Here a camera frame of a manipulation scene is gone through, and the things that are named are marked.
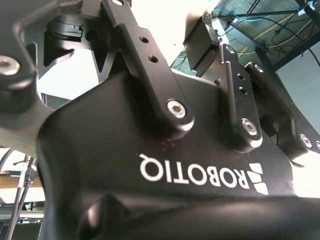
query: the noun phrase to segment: wire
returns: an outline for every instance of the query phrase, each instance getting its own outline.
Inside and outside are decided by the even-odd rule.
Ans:
[[[307,47],[307,49],[309,50],[309,52],[311,53],[311,55],[314,57],[316,63],[317,63],[318,66],[320,67],[320,62],[319,62],[317,56],[316,56],[315,53],[310,49],[310,47],[301,39],[301,37],[299,37],[296,33],[294,33],[292,30],[290,30],[290,29],[287,28],[286,26],[281,25],[280,22],[276,22],[276,21],[274,21],[274,20],[272,20],[272,19],[269,19],[269,18],[266,18],[266,17],[261,17],[261,18],[262,18],[262,19],[265,19],[265,20],[268,20],[268,21],[270,21],[270,22],[273,22],[274,24],[279,25],[280,27],[283,27],[284,29],[286,29],[287,31],[289,31],[290,33],[292,33],[292,34],[294,35],[294,37],[297,37],[297,38],[301,41],[301,43]]]
[[[303,30],[309,23],[311,23],[311,21],[312,21],[312,20],[309,20],[302,28],[300,28],[300,30],[299,30],[296,34],[301,33],[302,30]],[[296,22],[298,22],[298,21],[289,22],[287,25],[293,24],[293,23],[296,23]],[[296,37],[296,36],[294,35],[294,36],[290,37],[289,39],[287,39],[287,40],[285,40],[285,41],[283,41],[283,42],[281,42],[281,43],[278,43],[278,46],[282,46],[282,45],[286,44],[287,42],[291,41],[291,40],[294,39],[295,37]],[[270,46],[269,49],[273,49],[273,48],[276,48],[276,47],[278,47],[278,46],[277,46],[277,45],[273,45],[273,46]],[[244,54],[244,55],[250,55],[250,54],[255,54],[255,53],[256,53],[255,51],[251,51],[251,52],[247,52],[247,53],[243,53],[243,54]]]
[[[4,167],[5,165],[5,162],[7,161],[8,157],[13,153],[13,149],[9,149],[1,158],[0,160],[0,172],[2,170],[2,168]]]
[[[270,31],[271,31],[272,29],[274,29],[278,24],[279,24],[280,26],[283,26],[283,25],[281,25],[280,23],[283,23],[284,21],[292,18],[294,15],[295,15],[295,13],[290,14],[290,15],[288,15],[287,17],[285,17],[284,19],[282,19],[282,20],[279,21],[279,22],[273,21],[273,20],[271,20],[271,19],[269,19],[269,18],[266,18],[266,17],[261,17],[261,19],[270,20],[271,22],[273,22],[273,23],[275,23],[275,24],[272,25],[271,27],[269,27],[268,29],[266,29],[265,31],[263,31],[262,33],[260,33],[259,35],[255,36],[255,37],[253,38],[253,41],[257,40],[258,38],[260,38],[260,37],[262,37],[263,35],[265,35],[265,34],[267,34],[268,32],[270,32]],[[246,46],[246,47],[242,50],[242,52],[240,53],[240,55],[239,55],[238,57],[240,58],[247,49],[248,49],[248,47]]]
[[[8,227],[8,230],[7,230],[6,235],[5,235],[5,240],[11,240],[12,235],[13,235],[14,230],[15,230],[15,227],[16,227],[17,212],[18,212],[18,207],[19,207],[21,189],[23,187],[23,183],[24,183],[24,180],[25,180],[25,174],[26,174],[25,165],[26,165],[27,161],[28,161],[28,156],[25,155],[24,160],[23,160],[22,171],[21,171],[20,178],[19,178],[18,187],[17,187],[16,194],[15,194],[15,200],[14,200],[14,204],[13,204],[13,208],[12,208],[9,227]]]
[[[22,207],[24,206],[28,190],[36,178],[36,172],[37,172],[36,165],[37,165],[37,159],[34,157],[31,157],[29,164],[28,164],[27,176],[26,176],[25,182],[24,182],[24,189],[23,189],[21,199],[19,202],[19,206],[18,206],[18,210],[16,213],[16,222],[19,220],[20,212],[22,210]]]
[[[245,22],[245,21],[240,21],[240,22],[238,22],[236,25],[234,25],[231,29],[229,29],[228,31],[226,31],[224,34],[218,35],[218,37],[222,37],[222,36],[230,33],[235,27],[237,27],[239,24],[241,24],[241,23],[243,23],[243,22]]]
[[[245,22],[251,22],[251,23],[252,22],[259,22],[263,19],[262,17],[260,17],[260,18],[255,17],[256,19],[246,19],[244,17],[241,17],[241,16],[234,14],[232,11],[229,11],[229,10],[226,10],[223,8],[215,8],[215,9],[213,9],[213,11],[225,12],[225,13],[231,14],[232,16],[235,16],[237,19],[241,19]]]

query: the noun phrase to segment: black cable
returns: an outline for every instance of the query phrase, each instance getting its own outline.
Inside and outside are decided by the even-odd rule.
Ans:
[[[295,16],[295,15],[292,15],[291,17],[289,17],[289,19],[285,22],[285,24],[284,24],[279,30],[276,30],[276,31],[275,31],[275,34],[278,35],[278,34],[282,31],[282,29],[284,29],[286,26],[288,26],[290,20],[291,20],[294,16]]]
[[[7,161],[8,157],[13,153],[14,150],[12,149],[9,149],[1,158],[0,160],[0,172],[2,170],[2,168],[4,167],[5,165],[5,162]]]
[[[218,35],[218,37],[222,37],[222,36],[230,33],[235,27],[237,27],[239,24],[241,24],[241,23],[243,23],[243,22],[245,22],[245,20],[242,20],[242,21],[238,22],[236,25],[234,25],[231,29],[229,29],[228,31],[226,31],[224,34]]]
[[[283,26],[282,24],[280,24],[280,23],[278,23],[278,22],[276,22],[276,21],[274,21],[274,20],[272,20],[272,19],[269,19],[269,18],[266,18],[266,17],[261,17],[261,19],[265,19],[265,20],[267,20],[267,21],[273,22],[274,24],[277,24],[277,25],[279,25],[280,27],[283,27],[284,29],[286,29],[287,31],[289,31],[290,33],[292,33],[294,36],[296,36],[296,37],[301,41],[301,43],[307,47],[307,49],[309,50],[309,52],[310,52],[310,53],[312,54],[312,56],[314,57],[316,63],[317,63],[318,66],[320,67],[320,62],[319,62],[317,56],[315,55],[315,53],[310,49],[310,47],[309,47],[297,34],[295,34],[292,30],[290,30],[290,29],[287,28],[286,26]]]
[[[23,189],[21,199],[18,205],[18,210],[16,213],[16,222],[19,220],[20,212],[22,210],[22,207],[24,206],[28,190],[31,187],[34,180],[36,179],[36,172],[37,172],[36,164],[37,164],[37,159],[34,157],[31,157],[28,164],[27,173],[25,176],[24,189]]]
[[[27,161],[28,161],[28,156],[25,155],[23,162],[26,163]],[[13,204],[13,208],[12,208],[9,227],[8,227],[8,230],[5,235],[5,240],[11,240],[12,235],[15,230],[15,227],[16,227],[16,219],[17,219],[17,212],[18,212],[18,207],[19,207],[19,200],[20,200],[20,195],[21,195],[21,190],[22,190],[22,184],[24,182],[24,177],[25,177],[25,169],[24,168],[25,168],[25,165],[23,165],[23,169],[20,174],[19,184],[18,184],[18,187],[16,190],[15,200],[14,200],[14,204]]]

